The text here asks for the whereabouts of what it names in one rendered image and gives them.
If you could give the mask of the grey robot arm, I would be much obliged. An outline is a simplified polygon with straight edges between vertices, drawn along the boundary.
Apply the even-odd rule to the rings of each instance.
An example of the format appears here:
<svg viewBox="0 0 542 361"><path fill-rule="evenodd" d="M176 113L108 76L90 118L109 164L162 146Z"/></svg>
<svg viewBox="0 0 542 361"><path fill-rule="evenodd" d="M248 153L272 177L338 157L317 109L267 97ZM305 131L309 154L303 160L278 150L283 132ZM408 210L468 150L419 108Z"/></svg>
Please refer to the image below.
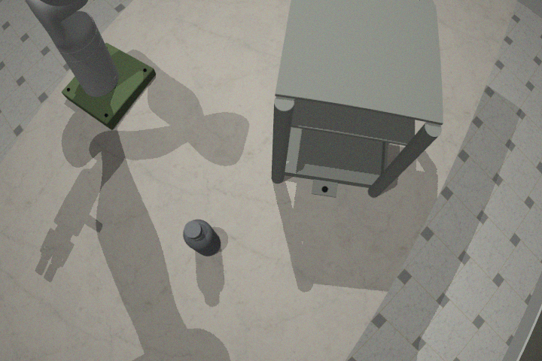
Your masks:
<svg viewBox="0 0 542 361"><path fill-rule="evenodd" d="M112 91L119 79L118 70L93 18L79 11L88 0L26 2L85 93L100 97Z"/></svg>

